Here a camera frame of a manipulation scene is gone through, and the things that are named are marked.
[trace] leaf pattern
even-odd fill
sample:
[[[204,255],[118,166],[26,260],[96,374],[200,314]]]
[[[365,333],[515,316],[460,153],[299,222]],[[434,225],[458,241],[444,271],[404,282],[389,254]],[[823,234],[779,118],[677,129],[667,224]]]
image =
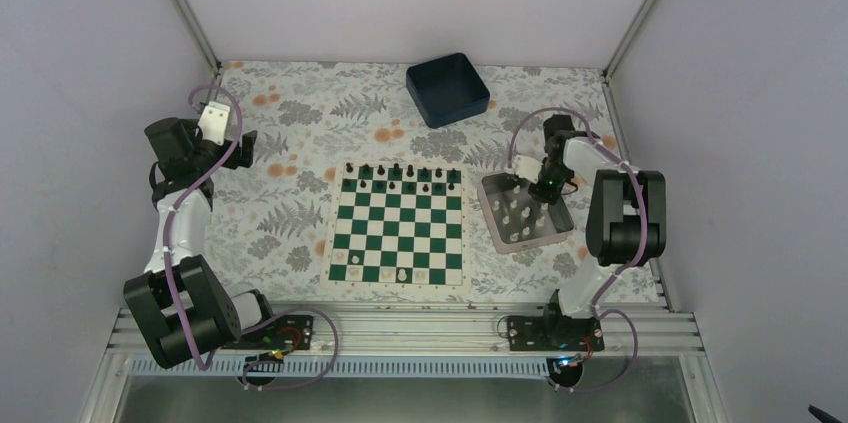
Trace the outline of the leaf pattern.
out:
[[[272,300],[434,301],[396,289],[349,293],[319,284],[332,182],[344,161],[461,162],[479,182],[500,171],[512,131],[535,109],[564,105],[586,115],[596,133],[613,134],[596,70],[479,67],[492,95],[489,110],[431,130],[410,102],[405,65],[246,61],[225,68],[222,85],[243,103],[244,130],[258,130],[259,138],[251,168],[213,176],[204,256],[225,287],[249,285]],[[522,129],[519,152],[543,156],[543,121],[534,118]],[[470,190],[471,290],[436,300],[547,301],[579,268],[591,188],[584,184],[566,197],[576,231],[565,242],[509,255],[494,250]],[[606,299],[657,301],[650,269],[625,272]]]

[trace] floral tablecloth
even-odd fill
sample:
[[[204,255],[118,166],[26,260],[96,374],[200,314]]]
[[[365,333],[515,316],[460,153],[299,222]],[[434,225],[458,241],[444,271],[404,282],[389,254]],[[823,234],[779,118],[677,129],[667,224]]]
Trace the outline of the floral tablecloth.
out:
[[[407,65],[234,61],[225,68],[222,85],[241,102],[244,131],[259,133],[252,168],[222,169],[213,177],[205,254],[225,286],[257,288],[272,300],[542,302],[591,258],[583,234],[591,189],[583,183],[566,197],[575,223],[568,240],[510,255],[495,251],[472,196],[470,293],[352,294],[319,283],[330,182],[339,162],[461,162],[479,182],[503,168],[518,122],[555,105],[583,113],[615,149],[597,70],[478,67],[492,94],[488,111],[432,130],[406,90]],[[541,128],[541,118],[528,122],[518,137],[519,153],[541,159]],[[649,268],[625,275],[607,301],[657,301]]]

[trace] green and white chessboard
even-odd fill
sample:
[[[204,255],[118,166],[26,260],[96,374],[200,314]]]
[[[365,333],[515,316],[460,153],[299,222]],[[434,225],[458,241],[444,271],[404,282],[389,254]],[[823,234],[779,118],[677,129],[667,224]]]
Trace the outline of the green and white chessboard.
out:
[[[468,173],[442,164],[342,164],[336,170],[325,285],[461,293],[470,288]]]

